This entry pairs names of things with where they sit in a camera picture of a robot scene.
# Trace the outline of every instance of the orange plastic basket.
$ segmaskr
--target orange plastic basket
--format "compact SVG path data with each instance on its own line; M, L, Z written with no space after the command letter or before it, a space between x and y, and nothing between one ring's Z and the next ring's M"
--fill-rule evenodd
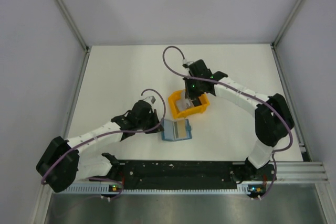
M170 108L172 110L172 114L173 114L174 119L186 118L189 115L193 115L193 114L196 114L196 113L203 113L206 110L206 107L208 107L210 105L210 103L208 101L208 98L206 97L206 94L202 94L200 97L198 97L200 102L201 102L200 106L196 106L196 107L189 108L189 109L186 109L186 110L183 110L183 111L179 111L177 106L176 106L176 102L181 99L182 91L184 91L184 89L175 91L168 98L168 103L169 103Z

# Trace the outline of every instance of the gray wall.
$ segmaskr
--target gray wall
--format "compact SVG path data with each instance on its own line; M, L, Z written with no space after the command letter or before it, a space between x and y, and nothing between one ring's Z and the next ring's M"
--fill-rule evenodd
M53 0L0 0L0 217L28 223L35 166L59 135L83 58Z
M336 0L307 0L279 46L279 56L313 157L336 192Z
M296 0L64 0L89 45L272 42Z

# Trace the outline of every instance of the metal frame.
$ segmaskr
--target metal frame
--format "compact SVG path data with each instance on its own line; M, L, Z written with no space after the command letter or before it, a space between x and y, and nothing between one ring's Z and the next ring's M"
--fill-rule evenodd
M84 41L78 27L76 26L74 20L72 19L69 11L67 10L63 0L55 0L57 7L59 8L60 12L62 13L65 21L67 22L70 30L76 37L78 43L81 45L83 50L85 51L85 56L83 58L83 63L81 66L81 70L79 72L79 77L77 81L77 85L74 89L71 106L68 110L68 117L62 131L62 135L64 137L67 136L69 132L69 128L71 125L73 113L75 111L76 103L79 96L80 87L83 81L83 77L85 74L85 69L88 63L88 58L90 54L89 46ZM274 56L274 60L279 72L280 80L282 83L283 90L285 92L286 99L288 101L289 107L293 113L293 118L296 124L296 131L298 134L298 139L300 142L300 147L308 150L310 148L307 143L304 142L304 130L300 125L300 120L296 113L295 103L291 97L291 92L288 87L288 80L284 74L282 64L280 58L277 53L277 46L281 42L282 38L284 37L286 31L294 21L296 15L299 13L302 5L304 4L305 0L297 0L292 11L290 12L289 16L287 17L286 21L284 22L279 34L277 35L275 41L271 44L272 53ZM321 162L277 162L278 165L278 180L275 182L276 184L286 183L286 184L315 184L317 189L317 194L319 196L321 207L324 211L328 223L336 223L336 203L334 201L335 197L331 190L330 184L328 182L328 177L325 173L323 164ZM38 199L36 202L36 206L33 212L33 216L30 223L44 223L46 218L47 209L49 205L49 201L52 195L52 189L49 186L41 186Z

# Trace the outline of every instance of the wire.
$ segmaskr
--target wire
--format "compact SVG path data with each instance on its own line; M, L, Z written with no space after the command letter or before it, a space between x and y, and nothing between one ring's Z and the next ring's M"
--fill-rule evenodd
M108 179L108 178L95 178L95 177L91 177L89 178L91 180L97 180L97 181L107 181L107 182L113 182L114 184L118 184L121 186L121 190L119 191L118 194L111 194L111 196L114 196L114 197L111 197L110 199L112 200L115 200L116 198L120 197L121 193L123 192L124 190L124 186L123 184L119 183L118 181L115 181L115 180L112 180L112 179ZM89 197L86 197L82 200L79 200L78 202L76 202L75 204L73 204L71 207L69 207L66 211L64 211L63 213L61 214L58 214L56 213L56 206L55 204L53 204L53 214L55 216L55 218L59 219L59 218L62 218L64 217L68 212L72 211L74 208L78 207L80 204L82 204L84 201L87 201L89 199L93 199L93 198L101 198L102 196L101 195L91 195Z
M122 131L122 130L119 130L119 131L111 131L111 132L106 132L106 133L103 133L103 134L100 134L98 135L96 138L100 138L100 137L103 137L103 136L107 136L107 135L111 135L111 134L115 134L115 133L146 133L146 132L151 132L153 130L155 130L157 127L159 127L160 125L162 125L163 123L163 120L166 116L166 104L162 98L162 96L160 95L160 93L158 93L156 90L154 89L145 89L144 91L142 91L141 95L144 94L144 92L146 91L153 91L155 92L161 99L162 103L163 103L163 116L161 118L161 121L154 127L148 129L148 130L144 130L144 131ZM46 171L46 173L43 175L42 179L41 179L41 184L42 185L45 185L47 184L46 182L46 179L48 177L48 175L50 174L50 172L66 157L66 155L68 155L70 152L76 150L77 148L85 145L85 144L88 144L90 142L92 142L93 140L95 140L95 138L90 138L89 140L86 140L76 146L74 146L73 148L69 149L68 151L66 151L63 155L61 155L51 166L50 168L48 169L48 171Z
M259 103L262 103L262 104L265 105L267 108L269 108L269 109L274 113L274 115L276 115L276 117L281 121L281 123L282 123L282 124L284 125L284 127L286 128L286 130L287 130L287 132L288 132L288 135L289 135L289 144L288 144L286 147L282 148L282 149L273 150L273 152L272 152L272 156L271 156L271 157L272 157L273 162L274 162L274 174L273 174L273 178L272 178L272 181L271 181L271 183L270 183L268 189L266 190L266 192L264 193L264 195L260 197L260 199L263 199L263 198L268 194L268 192L270 191L270 189L272 188L272 186L273 186L273 184L274 184L274 181L275 181L275 179L276 179L277 164L276 164L276 160L275 160L275 158L274 158L274 153L276 153L276 152L283 152L283 151L286 151L286 150L288 150L289 148L291 148L291 146L293 145L293 134L292 134L292 132L290 131L290 128L289 128L288 124L287 124L286 121L282 118L282 116L281 116L281 115L280 115L280 114L279 114L279 113L278 113L278 112L277 112L271 105L269 105L267 102L263 101L263 100L260 99L260 98L257 98L257 97L255 97L255 96L253 96L253 95L250 95L250 94L248 94L248 93L242 92L242 91L240 91L240 90L238 90L238 89L236 89L236 88L234 88L234 87L232 87L232 86L230 86L230 85L228 85L228 84L226 84L226 83L222 83L222 82L220 82L220 81L215 81L215 80L205 79L205 78L199 78L199 77L194 77L194 76L186 76L186 75L184 75L184 74L181 74L181 73L176 72L175 70L173 70L171 67L168 66L168 64L167 64L167 62L166 62L166 60L165 60L165 53L166 53L166 51L167 51L168 49L170 49L170 48L175 48L175 49L177 49L177 50L181 53L182 58L185 59L184 54L182 53L182 51L181 51L180 48L178 48L178 47L176 47L176 46L168 46L168 47L166 47L166 48L163 50L163 52L162 52L162 59L163 59L163 63L164 63L164 65L169 69L170 72L172 72L172 73L174 73L174 74L176 74L176 75L178 75L178 76L181 76L181 77L183 77L183 78L189 78L189 79L193 79L193 80L197 80L197 81L207 81L207 82L211 82L211 83L214 83L214 84L222 85L222 86L224 86L224 87L226 87L226 88L228 88L228 89L231 89L231 90L233 90L233 91L235 91L235 92L239 92L239 93L241 93L242 95L244 95L244 96L246 96L246 97L249 97L249 98L251 98L251 99L253 99L253 100L255 100L255 101L259 102Z

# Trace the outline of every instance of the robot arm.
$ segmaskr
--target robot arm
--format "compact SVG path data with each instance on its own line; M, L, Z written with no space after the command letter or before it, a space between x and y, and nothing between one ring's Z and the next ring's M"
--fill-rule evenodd
M273 115L272 111L267 106L242 95L242 92L270 104L284 118L290 129L292 129L294 127L294 122L284 97L280 94L267 96L257 93L236 83L229 78L227 74L219 71L212 74L203 60L198 60L190 64L184 63L183 66L188 69L188 72L192 77L220 81L221 83L230 85L236 90L221 84L184 78L186 89L185 98L190 99L194 106L200 105L198 97L206 92L236 104L255 118L255 130L258 141L245 161L246 169L248 170L247 174L253 174L256 170L265 166L269 162L274 147L277 145L278 141L285 137L288 132L280 120Z
M147 97L135 103L133 108L124 115L115 116L100 128L67 140L60 136L53 139L38 162L37 171L44 176L61 155L82 144L65 156L48 174L46 182L58 193L65 190L75 180L107 175L113 170L113 166L117 166L119 163L114 156L104 153L104 147L123 141L135 134L110 133L113 131L149 130L158 125L159 119L156 110L152 109L154 103L155 98L153 96ZM160 131L163 131L161 125L153 131L146 132L146 134Z

